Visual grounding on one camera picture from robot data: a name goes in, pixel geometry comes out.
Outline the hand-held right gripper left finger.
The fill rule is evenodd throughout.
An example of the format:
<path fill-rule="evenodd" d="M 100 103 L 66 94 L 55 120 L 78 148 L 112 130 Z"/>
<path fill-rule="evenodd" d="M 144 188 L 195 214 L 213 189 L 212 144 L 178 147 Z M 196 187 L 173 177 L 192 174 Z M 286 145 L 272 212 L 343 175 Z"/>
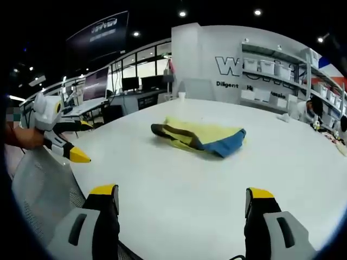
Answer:
<path fill-rule="evenodd" d="M 53 259 L 118 259 L 118 191 L 116 184 L 94 188 L 59 222 L 47 246 Z"/>

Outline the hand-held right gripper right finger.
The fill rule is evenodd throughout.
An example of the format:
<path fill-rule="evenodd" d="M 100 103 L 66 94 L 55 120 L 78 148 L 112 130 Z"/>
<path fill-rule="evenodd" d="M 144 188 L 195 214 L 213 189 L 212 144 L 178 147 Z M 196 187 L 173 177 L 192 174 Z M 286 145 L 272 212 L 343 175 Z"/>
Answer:
<path fill-rule="evenodd" d="M 308 230 L 282 211 L 269 191 L 249 187 L 245 204 L 245 259 L 312 259 Z"/>

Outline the person's left hand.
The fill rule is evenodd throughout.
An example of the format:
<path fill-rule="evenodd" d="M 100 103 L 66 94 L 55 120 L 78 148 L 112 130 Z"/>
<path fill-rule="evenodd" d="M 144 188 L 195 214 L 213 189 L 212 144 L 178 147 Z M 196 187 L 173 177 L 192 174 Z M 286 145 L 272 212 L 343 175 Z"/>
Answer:
<path fill-rule="evenodd" d="M 5 143 L 7 145 L 31 150 L 44 144 L 44 136 L 34 128 L 12 128 L 6 125 Z"/>

